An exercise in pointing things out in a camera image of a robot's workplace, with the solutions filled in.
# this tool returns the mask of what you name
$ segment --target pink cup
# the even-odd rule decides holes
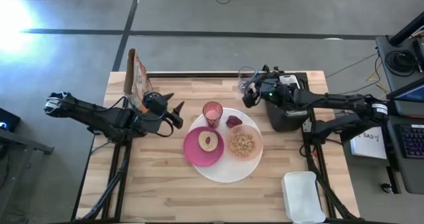
[[[210,101],[203,106],[203,116],[205,116],[209,127],[216,129],[219,125],[219,120],[223,115],[223,107],[221,104]]]

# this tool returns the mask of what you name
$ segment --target white plastic box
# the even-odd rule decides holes
[[[322,223],[325,214],[321,209],[316,175],[313,172],[290,172],[281,180],[286,215],[294,223]]]

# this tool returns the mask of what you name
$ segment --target gray floor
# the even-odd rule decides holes
[[[132,30],[281,32],[302,34],[393,34],[424,10],[424,0],[139,0]],[[56,149],[34,155],[11,212],[30,223],[68,221],[93,136],[69,119],[44,114],[46,97],[70,91],[101,103],[121,35],[17,34],[18,28],[123,30],[132,0],[0,1],[0,106],[22,118],[19,133]],[[279,66],[331,74],[375,53],[372,40],[205,38],[130,36],[148,70],[236,70]],[[366,84],[375,58],[328,79],[330,92]],[[124,71],[125,54],[120,70]],[[383,96],[373,86],[362,93]],[[361,216],[420,223],[424,196],[384,194],[384,164],[346,158]]]

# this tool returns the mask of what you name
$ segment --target wooden tabletop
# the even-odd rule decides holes
[[[322,71],[307,72],[307,76],[312,92],[328,92]],[[111,73],[104,106],[112,105],[123,95],[124,79],[124,72]],[[133,140],[121,221],[290,221],[285,213],[281,179],[287,172],[307,170],[306,159],[298,152],[303,144],[301,131],[275,132],[264,102],[250,109],[243,105],[236,78],[154,78],[151,82],[162,94],[175,93],[169,107],[185,101],[180,114],[184,126],[169,138],[147,135]],[[244,180],[230,184],[213,182],[184,158],[183,139],[209,100],[246,113],[260,128],[264,141],[262,159]],[[330,109],[315,109],[315,114],[318,120],[334,118]],[[163,125],[160,132],[169,132],[169,127]],[[104,142],[104,137],[96,137],[93,147]],[[359,216],[342,146],[328,142],[323,145],[323,152],[332,189],[350,212]],[[90,158],[77,217],[85,215],[104,192],[112,153],[110,144]],[[319,194],[327,212],[322,190]]]

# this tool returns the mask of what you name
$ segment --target red fruit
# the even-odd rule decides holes
[[[230,115],[227,119],[227,126],[229,128],[233,128],[236,125],[243,124],[243,121],[241,121],[239,118],[235,117],[234,115]]]

